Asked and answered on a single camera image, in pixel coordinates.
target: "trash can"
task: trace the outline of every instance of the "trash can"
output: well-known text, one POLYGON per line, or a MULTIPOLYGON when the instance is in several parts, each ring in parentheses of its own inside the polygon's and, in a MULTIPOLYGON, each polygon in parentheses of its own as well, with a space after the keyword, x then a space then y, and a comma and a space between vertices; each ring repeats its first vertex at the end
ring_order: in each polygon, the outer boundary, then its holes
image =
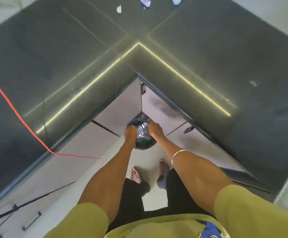
POLYGON ((135 148, 146 150, 156 144, 156 140, 150 135, 147 126, 149 117, 145 113, 140 113, 126 126, 134 125, 137 128, 137 139, 135 148))

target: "countertop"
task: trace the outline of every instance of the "countertop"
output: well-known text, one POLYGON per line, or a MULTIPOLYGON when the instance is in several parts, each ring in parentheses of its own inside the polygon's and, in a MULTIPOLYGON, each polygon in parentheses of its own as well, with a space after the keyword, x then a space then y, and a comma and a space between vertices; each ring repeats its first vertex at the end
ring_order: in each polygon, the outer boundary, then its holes
MULTIPOLYGON (((288 36, 232 1, 38 0, 0 25, 0 87, 55 150, 137 73, 280 191, 288 36)), ((0 95, 0 197, 47 157, 0 95)))

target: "red cable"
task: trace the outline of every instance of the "red cable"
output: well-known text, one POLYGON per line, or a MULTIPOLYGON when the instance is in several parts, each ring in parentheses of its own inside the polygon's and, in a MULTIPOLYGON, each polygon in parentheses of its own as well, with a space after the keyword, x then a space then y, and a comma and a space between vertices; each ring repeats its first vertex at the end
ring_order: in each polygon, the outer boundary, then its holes
POLYGON ((56 152, 53 152, 50 148, 48 148, 48 146, 41 140, 39 139, 39 137, 35 134, 35 132, 28 126, 28 124, 23 120, 23 118, 20 116, 20 114, 18 113, 18 111, 15 109, 14 105, 11 103, 11 101, 8 99, 8 97, 6 96, 6 94, 3 92, 3 90, 0 88, 0 93, 1 95, 3 95, 4 99, 7 101, 7 103, 9 104, 9 106, 11 107, 11 109, 14 111, 14 113, 16 114, 16 116, 19 118, 19 120, 23 123, 23 125, 29 130, 29 132, 52 154, 54 155, 59 155, 59 156, 73 156, 73 157, 78 157, 78 158, 93 158, 93 159, 100 159, 101 160, 101 164, 100 164, 100 168, 102 166, 102 158, 95 158, 95 157, 88 157, 88 156, 77 156, 77 155, 62 155, 62 154, 58 154, 56 152))

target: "t-shirt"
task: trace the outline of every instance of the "t-shirt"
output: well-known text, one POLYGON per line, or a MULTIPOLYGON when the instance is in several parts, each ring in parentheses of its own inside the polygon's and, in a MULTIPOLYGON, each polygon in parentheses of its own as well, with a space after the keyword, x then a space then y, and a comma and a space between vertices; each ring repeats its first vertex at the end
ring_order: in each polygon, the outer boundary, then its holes
POLYGON ((288 212, 238 185, 223 188, 215 216, 181 214, 139 220, 109 233, 106 213, 97 205, 76 205, 44 238, 247 238, 288 237, 288 212))

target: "hand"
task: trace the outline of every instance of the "hand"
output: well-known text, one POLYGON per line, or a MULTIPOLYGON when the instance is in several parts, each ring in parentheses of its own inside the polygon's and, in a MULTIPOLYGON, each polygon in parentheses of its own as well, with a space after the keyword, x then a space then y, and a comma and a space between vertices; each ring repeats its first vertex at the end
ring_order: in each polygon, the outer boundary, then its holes
POLYGON ((158 123, 153 123, 152 120, 147 120, 148 131, 151 136, 156 140, 160 140, 161 138, 165 138, 162 128, 158 123))
POLYGON ((137 138, 137 129, 134 125, 130 125, 129 127, 125 129, 124 138, 125 138, 125 141, 130 141, 132 144, 134 144, 134 147, 135 147, 135 141, 137 138))

